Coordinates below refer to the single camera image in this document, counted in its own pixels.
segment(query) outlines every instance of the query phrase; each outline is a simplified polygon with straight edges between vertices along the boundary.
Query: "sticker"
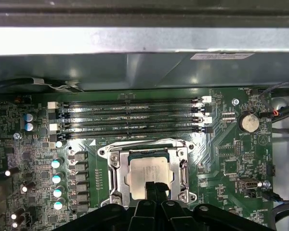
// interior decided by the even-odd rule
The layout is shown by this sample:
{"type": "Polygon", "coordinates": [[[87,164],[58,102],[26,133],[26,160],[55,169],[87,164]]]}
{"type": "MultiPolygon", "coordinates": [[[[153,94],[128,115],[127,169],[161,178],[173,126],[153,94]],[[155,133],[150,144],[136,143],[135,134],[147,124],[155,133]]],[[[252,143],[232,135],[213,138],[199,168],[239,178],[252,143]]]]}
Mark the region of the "sticker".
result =
{"type": "Polygon", "coordinates": [[[192,60],[208,60],[208,59],[246,59],[254,53],[197,53],[192,60]]]}

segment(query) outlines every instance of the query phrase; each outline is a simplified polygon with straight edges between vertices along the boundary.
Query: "motherboard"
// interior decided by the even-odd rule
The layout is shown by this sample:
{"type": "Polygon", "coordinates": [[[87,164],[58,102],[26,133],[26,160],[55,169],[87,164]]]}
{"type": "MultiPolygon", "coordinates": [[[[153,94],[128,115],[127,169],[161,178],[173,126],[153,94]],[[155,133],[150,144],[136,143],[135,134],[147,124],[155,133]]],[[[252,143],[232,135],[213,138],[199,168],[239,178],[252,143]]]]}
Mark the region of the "motherboard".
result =
{"type": "Polygon", "coordinates": [[[47,231],[166,183],[267,226],[272,121],[257,88],[0,96],[0,231],[47,231]]]}

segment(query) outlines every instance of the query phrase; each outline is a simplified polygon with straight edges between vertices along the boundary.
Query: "cpu socket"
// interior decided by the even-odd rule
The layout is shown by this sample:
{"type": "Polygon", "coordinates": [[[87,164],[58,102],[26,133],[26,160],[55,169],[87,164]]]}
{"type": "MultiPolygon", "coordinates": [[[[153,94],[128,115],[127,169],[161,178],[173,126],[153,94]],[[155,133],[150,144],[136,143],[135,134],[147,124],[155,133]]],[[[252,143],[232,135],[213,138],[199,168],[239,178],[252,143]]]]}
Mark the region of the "cpu socket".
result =
{"type": "Polygon", "coordinates": [[[180,139],[122,141],[98,150],[107,159],[109,198],[104,206],[115,203],[128,207],[131,200],[145,199],[145,183],[168,185],[171,200],[191,203],[197,196],[189,191],[187,156],[195,148],[192,142],[180,139]]]}

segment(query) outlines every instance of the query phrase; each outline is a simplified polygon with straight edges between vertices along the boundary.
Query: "metal bracket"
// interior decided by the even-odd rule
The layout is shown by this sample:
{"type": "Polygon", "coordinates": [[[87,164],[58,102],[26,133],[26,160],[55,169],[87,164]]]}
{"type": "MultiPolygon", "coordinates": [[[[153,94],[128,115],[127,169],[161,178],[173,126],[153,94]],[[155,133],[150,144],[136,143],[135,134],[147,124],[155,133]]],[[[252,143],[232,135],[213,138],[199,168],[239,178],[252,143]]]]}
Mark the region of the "metal bracket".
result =
{"type": "Polygon", "coordinates": [[[101,158],[107,159],[109,173],[109,203],[119,201],[124,207],[130,205],[130,187],[126,184],[126,176],[129,172],[128,157],[132,153],[167,151],[169,155],[170,171],[174,173],[174,179],[170,183],[171,199],[191,203],[197,199],[194,193],[189,192],[188,182],[188,154],[195,148],[192,142],[181,139],[161,139],[149,141],[123,141],[110,144],[98,150],[101,158]],[[146,146],[147,149],[137,149],[137,146],[146,146]],[[164,148],[154,148],[153,145],[165,145],[164,148]]]}

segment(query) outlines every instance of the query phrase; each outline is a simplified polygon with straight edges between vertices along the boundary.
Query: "green circuit board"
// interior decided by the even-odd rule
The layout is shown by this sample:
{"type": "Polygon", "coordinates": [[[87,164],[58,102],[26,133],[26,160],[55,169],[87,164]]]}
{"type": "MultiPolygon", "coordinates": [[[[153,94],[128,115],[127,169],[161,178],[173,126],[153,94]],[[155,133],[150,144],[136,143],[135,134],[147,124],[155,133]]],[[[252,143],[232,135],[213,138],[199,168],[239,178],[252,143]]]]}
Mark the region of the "green circuit board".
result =
{"type": "MultiPolygon", "coordinates": [[[[273,187],[273,174],[267,171],[272,166],[272,121],[260,116],[267,109],[258,95],[253,88],[212,88],[0,97],[0,174],[15,166],[21,170],[13,176],[7,230],[12,229],[11,213],[19,207],[35,206],[37,219],[26,229],[43,231],[99,208],[109,197],[109,179],[107,161],[98,156],[98,149],[118,141],[163,138],[196,145],[188,156],[190,191],[197,195],[188,205],[190,209],[212,204],[267,226],[273,202],[264,200],[261,193],[273,187]],[[201,102],[201,97],[207,96],[211,100],[201,102]],[[206,106],[211,107],[209,113],[200,110],[206,106]],[[210,123],[195,123],[196,109],[196,117],[211,117],[210,123]],[[25,130],[28,113],[34,116],[33,131],[25,130]],[[240,126],[246,115],[257,117],[255,131],[240,126]],[[15,139],[15,133],[21,134],[21,139],[15,139]],[[63,146],[57,147],[56,141],[63,146]],[[86,192],[81,193],[85,199],[78,197],[75,154],[87,155],[82,166],[78,165],[86,175],[86,192]],[[51,163],[58,157],[64,162],[54,169],[51,163]],[[55,185],[52,177],[57,172],[64,177],[55,185]],[[256,179],[261,185],[266,181],[271,186],[247,192],[241,178],[256,179]],[[35,188],[21,193],[21,185],[30,181],[35,188]],[[65,202],[62,209],[55,210],[53,191],[58,185],[65,188],[65,202]]],[[[244,126],[253,129],[249,123],[244,126]]]]}

